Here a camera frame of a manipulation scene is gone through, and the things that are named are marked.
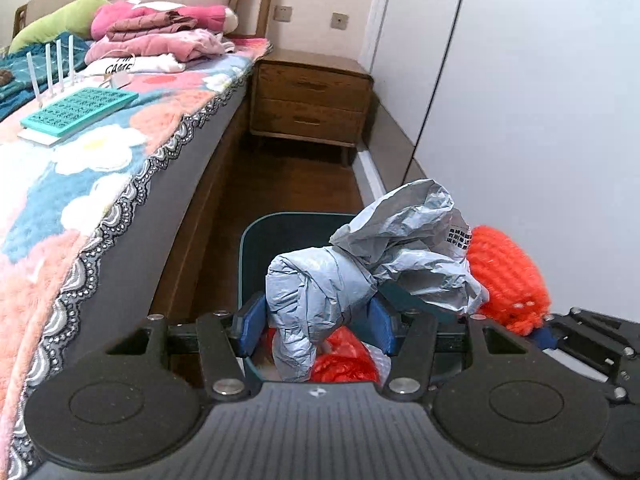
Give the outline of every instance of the teal blanket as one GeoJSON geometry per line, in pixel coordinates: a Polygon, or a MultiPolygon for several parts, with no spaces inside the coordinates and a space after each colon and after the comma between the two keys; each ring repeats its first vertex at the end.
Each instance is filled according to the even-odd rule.
{"type": "MultiPolygon", "coordinates": [[[[62,69],[63,74],[66,76],[69,73],[69,33],[63,32],[56,40],[58,38],[62,40],[62,69]]],[[[55,83],[58,81],[55,41],[52,42],[51,47],[52,74],[53,82],[55,83]]],[[[76,71],[82,70],[86,66],[84,64],[84,55],[87,50],[89,50],[89,46],[83,40],[74,36],[74,69],[76,71]]],[[[10,83],[0,86],[0,121],[35,97],[27,65],[27,52],[31,52],[33,57],[33,68],[38,85],[42,89],[42,85],[47,83],[45,43],[26,46],[18,52],[8,54],[4,59],[0,59],[0,68],[10,70],[14,74],[14,79],[10,83]]]]}

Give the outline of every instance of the baseboard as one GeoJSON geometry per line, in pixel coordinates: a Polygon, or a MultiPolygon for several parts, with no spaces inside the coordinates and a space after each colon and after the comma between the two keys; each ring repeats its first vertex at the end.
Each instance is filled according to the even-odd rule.
{"type": "Polygon", "coordinates": [[[371,154],[366,146],[358,147],[358,153],[353,160],[352,169],[356,177],[362,203],[365,206],[375,202],[386,193],[385,186],[382,184],[376,165],[373,163],[371,154]]]}

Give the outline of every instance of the drawer handle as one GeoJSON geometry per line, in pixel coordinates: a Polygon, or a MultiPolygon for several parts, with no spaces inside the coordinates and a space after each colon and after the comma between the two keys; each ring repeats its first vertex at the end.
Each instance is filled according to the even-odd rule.
{"type": "Polygon", "coordinates": [[[309,81],[297,81],[296,85],[307,88],[308,90],[313,90],[314,92],[324,92],[326,90],[326,85],[310,83],[309,81]]]}
{"type": "Polygon", "coordinates": [[[306,117],[300,117],[300,116],[294,116],[293,117],[293,122],[295,123],[299,123],[299,124],[310,124],[311,126],[320,126],[321,123],[319,123],[319,121],[315,121],[313,119],[309,119],[306,117]]]}

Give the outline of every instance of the wooden floor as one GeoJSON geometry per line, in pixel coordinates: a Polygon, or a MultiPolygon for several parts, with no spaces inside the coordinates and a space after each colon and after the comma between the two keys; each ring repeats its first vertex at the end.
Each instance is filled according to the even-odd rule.
{"type": "Polygon", "coordinates": [[[244,229],[280,211],[357,213],[362,200],[351,168],[340,164],[340,148],[265,139],[243,139],[213,226],[198,279],[193,315],[234,310],[238,251],[244,229]]]}

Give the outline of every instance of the white antenna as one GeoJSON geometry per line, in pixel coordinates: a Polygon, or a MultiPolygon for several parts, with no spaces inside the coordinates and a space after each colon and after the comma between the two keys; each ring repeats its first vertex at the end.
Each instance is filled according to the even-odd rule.
{"type": "Polygon", "coordinates": [[[65,73],[62,70],[62,40],[56,40],[56,62],[58,64],[58,83],[60,92],[65,91],[65,73]]]}
{"type": "Polygon", "coordinates": [[[40,99],[40,89],[38,88],[38,80],[36,79],[36,71],[33,68],[33,59],[31,52],[27,52],[27,65],[29,66],[29,75],[31,76],[31,84],[33,85],[33,93],[36,94],[38,108],[42,108],[42,100],[40,99]]]}
{"type": "Polygon", "coordinates": [[[44,53],[47,58],[47,87],[49,88],[50,97],[56,94],[53,89],[53,75],[51,74],[51,44],[47,43],[44,47],[44,53]]]}
{"type": "Polygon", "coordinates": [[[69,79],[71,79],[71,86],[73,86],[76,74],[74,67],[74,37],[72,34],[69,35],[69,79]]]}

